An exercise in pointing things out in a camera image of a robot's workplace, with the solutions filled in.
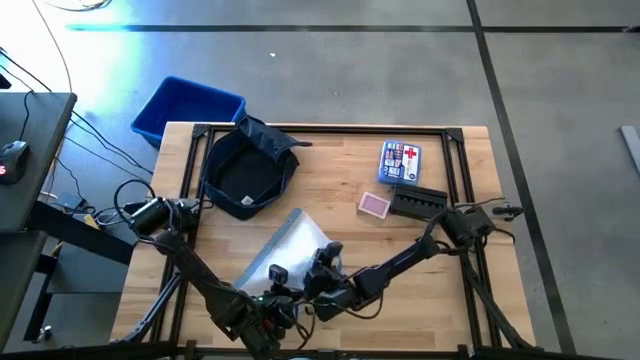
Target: red cross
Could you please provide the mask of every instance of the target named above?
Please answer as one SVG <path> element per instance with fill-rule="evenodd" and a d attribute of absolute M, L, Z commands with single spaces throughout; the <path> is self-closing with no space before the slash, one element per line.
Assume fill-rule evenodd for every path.
<path fill-rule="evenodd" d="M 414 156 L 418 155 L 417 152 L 413 151 L 413 148 L 409 148 L 409 150 L 405 151 L 404 153 L 409 155 L 409 159 L 412 159 Z"/>

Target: blue plastic bin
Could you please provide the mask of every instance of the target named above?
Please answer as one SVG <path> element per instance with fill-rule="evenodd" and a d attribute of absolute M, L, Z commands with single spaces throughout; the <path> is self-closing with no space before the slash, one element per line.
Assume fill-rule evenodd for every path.
<path fill-rule="evenodd" d="M 159 148 L 168 121 L 236 121 L 246 114 L 245 104 L 240 95 L 169 76 L 133 120 L 131 130 Z"/>

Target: desk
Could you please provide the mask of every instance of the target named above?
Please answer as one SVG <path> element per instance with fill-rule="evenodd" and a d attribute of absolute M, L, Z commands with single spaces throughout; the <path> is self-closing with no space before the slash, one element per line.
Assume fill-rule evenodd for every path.
<path fill-rule="evenodd" d="M 178 197 L 192 130 L 193 123 L 167 125 L 152 181 L 158 195 Z M 476 198 L 500 196 L 487 129 L 464 127 L 463 134 Z M 215 138 L 222 135 L 217 131 Z M 388 136 L 322 133 L 293 136 L 311 141 L 313 146 L 294 149 L 300 166 L 282 198 L 248 221 L 237 220 L 217 208 L 203 211 L 196 252 L 221 279 L 233 282 L 296 207 L 304 209 L 330 239 L 344 244 L 343 264 L 347 273 L 388 259 L 423 233 L 424 222 L 395 215 L 379 220 L 356 212 L 364 191 L 388 197 L 387 186 L 376 180 L 380 148 Z M 422 147 L 421 186 L 448 190 L 439 139 L 415 135 L 393 138 Z M 203 148 L 199 146 L 196 155 L 191 197 L 197 187 Z M 456 177 L 460 176 L 460 168 L 454 170 Z M 435 235 L 445 238 L 441 231 Z M 496 302 L 523 338 L 533 343 L 511 239 L 502 234 L 490 236 L 486 256 Z M 163 266 L 164 257 L 154 248 L 141 244 L 134 249 L 112 338 L 124 337 L 149 309 L 158 294 Z M 375 307 L 374 304 L 364 311 L 373 312 Z M 168 338 L 171 315 L 172 303 L 165 315 L 162 339 Z M 488 344 L 484 311 L 479 315 L 483 340 Z M 184 344 L 187 340 L 196 340 L 199 347 L 243 347 L 240 341 L 230 342 L 214 326 L 203 298 L 193 288 L 187 293 L 179 342 Z M 295 348 L 299 343 L 300 338 L 291 331 L 283 341 L 283 348 Z M 438 256 L 394 279 L 385 291 L 384 307 L 378 318 L 363 321 L 343 314 L 326 323 L 318 322 L 306 348 L 455 351 L 458 344 L 470 344 L 460 266 L 454 257 Z"/>
<path fill-rule="evenodd" d="M 0 146 L 18 140 L 26 116 L 24 99 L 25 93 L 0 93 Z M 25 341 L 38 338 L 47 314 L 53 295 L 48 291 L 48 285 L 55 271 L 57 258 L 40 254 L 44 246 L 43 238 L 46 237 L 41 232 L 113 261 L 129 263 L 132 251 L 130 244 L 36 201 L 76 100 L 77 96 L 69 93 L 29 94 L 29 120 L 23 137 L 30 150 L 26 171 L 17 183 L 0 185 L 0 232 L 6 232 L 1 235 L 0 247 L 3 256 L 13 260 L 0 261 L 0 282 L 6 285 L 3 290 L 12 294 L 0 306 L 0 319 L 8 319 L 0 328 L 2 347 L 5 341 L 3 338 L 11 330 L 34 271 L 46 276 L 24 335 Z M 25 245 L 27 240 L 17 242 L 17 235 L 11 233 L 25 228 L 35 230 L 32 234 L 42 236 L 38 237 L 38 241 L 31 241 L 30 246 Z"/>
<path fill-rule="evenodd" d="M 25 119 L 25 93 L 0 94 L 0 146 L 18 140 Z M 33 93 L 27 98 L 29 121 L 24 141 L 29 159 L 19 182 L 0 186 L 0 230 L 22 229 L 38 198 L 49 166 L 64 136 L 75 105 L 75 94 Z"/>

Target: table leg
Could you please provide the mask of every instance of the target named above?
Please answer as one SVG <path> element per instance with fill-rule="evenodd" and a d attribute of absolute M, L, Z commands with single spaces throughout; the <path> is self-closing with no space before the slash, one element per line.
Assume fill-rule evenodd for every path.
<path fill-rule="evenodd" d="M 42 288 L 40 288 L 36 305 L 31 312 L 31 318 L 29 319 L 29 324 L 27 324 L 27 329 L 24 332 L 24 341 L 37 342 L 40 338 L 41 329 L 44 329 L 42 325 L 44 324 L 44 319 L 47 316 L 47 311 L 51 304 L 51 298 L 53 297 L 53 294 L 48 293 L 47 289 L 49 288 L 49 282 L 53 277 L 53 272 L 56 269 L 57 264 L 58 259 L 53 256 L 40 254 L 40 258 L 36 264 L 36 272 L 45 274 L 46 277 L 44 278 Z"/>

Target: clear plastic sheet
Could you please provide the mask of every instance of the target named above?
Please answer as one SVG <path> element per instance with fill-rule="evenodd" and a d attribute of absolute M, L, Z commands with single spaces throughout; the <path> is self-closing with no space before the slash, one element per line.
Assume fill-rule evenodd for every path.
<path fill-rule="evenodd" d="M 302 279 L 311 266 L 313 254 L 330 242 L 309 214 L 301 209 L 293 209 L 287 222 L 273 234 L 234 286 L 249 295 L 262 295 L 272 284 L 269 266 L 276 264 L 289 272 L 288 287 L 302 289 Z"/>

